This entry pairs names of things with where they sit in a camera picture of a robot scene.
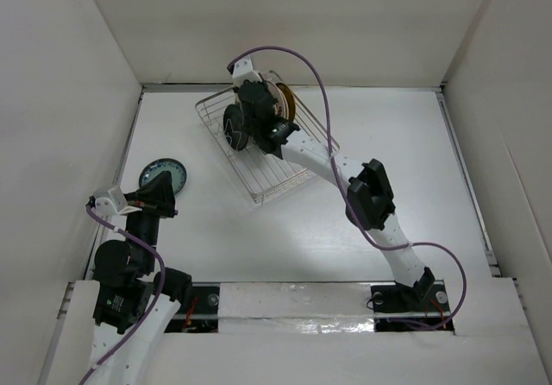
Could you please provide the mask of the glossy black plate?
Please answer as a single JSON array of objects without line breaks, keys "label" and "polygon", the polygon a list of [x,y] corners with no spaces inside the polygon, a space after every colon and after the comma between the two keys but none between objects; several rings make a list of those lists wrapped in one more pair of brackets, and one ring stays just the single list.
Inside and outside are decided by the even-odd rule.
[{"label": "glossy black plate", "polygon": [[251,140],[249,118],[238,104],[230,104],[223,113],[223,133],[228,145],[236,152],[244,150]]}]

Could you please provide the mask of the white plate red pattern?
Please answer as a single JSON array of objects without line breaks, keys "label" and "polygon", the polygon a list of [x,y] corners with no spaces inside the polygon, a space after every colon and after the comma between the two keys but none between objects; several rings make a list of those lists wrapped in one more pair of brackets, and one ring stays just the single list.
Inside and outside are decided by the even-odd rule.
[{"label": "white plate red pattern", "polygon": [[288,119],[289,109],[288,109],[288,104],[284,93],[278,88],[278,86],[274,82],[270,80],[267,81],[267,88],[275,99],[275,103],[274,103],[275,114],[279,117],[283,117],[284,119]]}]

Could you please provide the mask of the yellow patterned plate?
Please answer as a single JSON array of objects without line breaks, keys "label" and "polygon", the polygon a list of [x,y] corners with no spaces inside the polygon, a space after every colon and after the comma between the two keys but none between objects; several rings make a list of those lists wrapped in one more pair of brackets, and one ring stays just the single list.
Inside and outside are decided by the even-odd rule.
[{"label": "yellow patterned plate", "polygon": [[296,101],[290,87],[284,83],[277,83],[276,86],[281,91],[285,100],[285,108],[282,111],[282,117],[293,122],[296,116]]}]

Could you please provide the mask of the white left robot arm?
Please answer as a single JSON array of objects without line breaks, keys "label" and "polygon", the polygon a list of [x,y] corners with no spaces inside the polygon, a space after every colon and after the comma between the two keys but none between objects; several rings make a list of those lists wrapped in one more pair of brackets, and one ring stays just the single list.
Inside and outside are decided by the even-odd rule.
[{"label": "white left robot arm", "polygon": [[133,192],[97,190],[85,209],[116,238],[93,257],[99,290],[81,383],[140,384],[169,322],[192,301],[191,276],[169,268],[157,250],[160,220],[178,213],[172,175],[163,170]]}]

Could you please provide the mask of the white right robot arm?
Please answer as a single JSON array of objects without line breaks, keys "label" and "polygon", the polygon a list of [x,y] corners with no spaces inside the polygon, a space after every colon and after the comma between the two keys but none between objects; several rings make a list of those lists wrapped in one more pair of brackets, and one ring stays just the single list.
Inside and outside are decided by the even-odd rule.
[{"label": "white right robot arm", "polygon": [[393,284],[381,295],[394,312],[415,312],[430,299],[435,277],[416,255],[402,231],[385,167],[375,159],[360,162],[310,137],[279,109],[278,87],[265,80],[244,80],[233,88],[235,103],[224,112],[224,134],[236,151],[252,142],[272,155],[310,170],[341,193],[348,220],[384,255]]}]

